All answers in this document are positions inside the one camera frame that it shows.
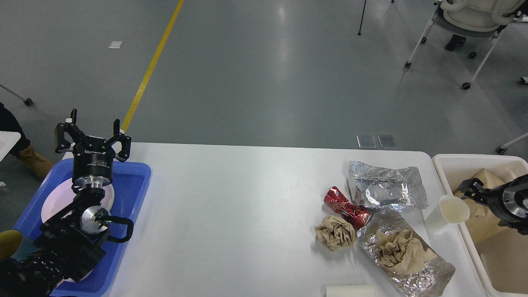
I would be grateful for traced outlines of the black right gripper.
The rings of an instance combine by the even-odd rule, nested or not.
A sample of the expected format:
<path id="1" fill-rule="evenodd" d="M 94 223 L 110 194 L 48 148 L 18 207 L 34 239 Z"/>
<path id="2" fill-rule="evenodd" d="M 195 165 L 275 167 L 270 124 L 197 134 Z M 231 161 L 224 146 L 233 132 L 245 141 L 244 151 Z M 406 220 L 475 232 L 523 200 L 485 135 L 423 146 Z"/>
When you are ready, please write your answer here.
<path id="1" fill-rule="evenodd" d="M 480 205 L 488 205 L 496 217 L 499 226 L 516 230 L 519 234 L 528 234 L 527 219 L 528 176 L 522 175 L 511 182 L 495 188 L 486 188 L 477 177 L 464 180 L 456 188 L 461 199 L 471 199 Z"/>

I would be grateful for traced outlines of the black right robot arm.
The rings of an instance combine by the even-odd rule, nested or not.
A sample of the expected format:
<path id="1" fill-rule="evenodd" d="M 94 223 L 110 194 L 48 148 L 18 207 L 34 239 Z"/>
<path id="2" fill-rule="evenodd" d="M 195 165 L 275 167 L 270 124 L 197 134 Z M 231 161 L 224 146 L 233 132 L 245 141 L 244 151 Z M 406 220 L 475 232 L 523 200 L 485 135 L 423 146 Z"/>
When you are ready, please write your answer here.
<path id="1" fill-rule="evenodd" d="M 487 207 L 499 219 L 498 227 L 515 229 L 519 234 L 528 233 L 528 175 L 517 177 L 494 188 L 485 188 L 483 181 L 473 177 L 456 188 L 462 199 L 471 199 Z"/>

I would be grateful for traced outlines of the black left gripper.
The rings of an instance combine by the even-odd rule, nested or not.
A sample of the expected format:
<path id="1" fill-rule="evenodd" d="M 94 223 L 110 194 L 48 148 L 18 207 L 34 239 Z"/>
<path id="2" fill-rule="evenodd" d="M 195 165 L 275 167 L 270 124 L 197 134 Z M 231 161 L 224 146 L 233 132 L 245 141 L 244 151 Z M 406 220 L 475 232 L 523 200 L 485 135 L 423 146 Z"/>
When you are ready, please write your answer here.
<path id="1" fill-rule="evenodd" d="M 120 129 L 120 120 L 113 122 L 113 136 L 101 148 L 91 143 L 77 126 L 77 109 L 72 109 L 65 122 L 55 126 L 55 153 L 73 153 L 72 182 L 76 186 L 96 184 L 107 186 L 113 182 L 113 159 L 126 162 L 130 157 L 132 139 Z M 120 151 L 113 145 L 120 143 Z"/>

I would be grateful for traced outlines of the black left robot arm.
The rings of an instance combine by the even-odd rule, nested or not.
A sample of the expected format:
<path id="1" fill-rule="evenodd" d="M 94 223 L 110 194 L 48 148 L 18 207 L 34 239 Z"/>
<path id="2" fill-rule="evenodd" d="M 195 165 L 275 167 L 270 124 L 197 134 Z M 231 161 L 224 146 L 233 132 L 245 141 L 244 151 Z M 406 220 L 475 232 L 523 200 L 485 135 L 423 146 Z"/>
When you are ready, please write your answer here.
<path id="1" fill-rule="evenodd" d="M 55 128 L 55 152 L 73 154 L 72 202 L 40 226 L 36 250 L 23 260 L 1 260 L 2 297 L 47 297 L 65 279 L 79 282 L 106 255 L 106 241 L 122 244 L 133 235 L 134 222 L 102 206 L 104 186 L 113 182 L 113 161 L 130 157 L 131 138 L 113 123 L 110 139 L 85 135 L 77 127 L 77 110 Z"/>

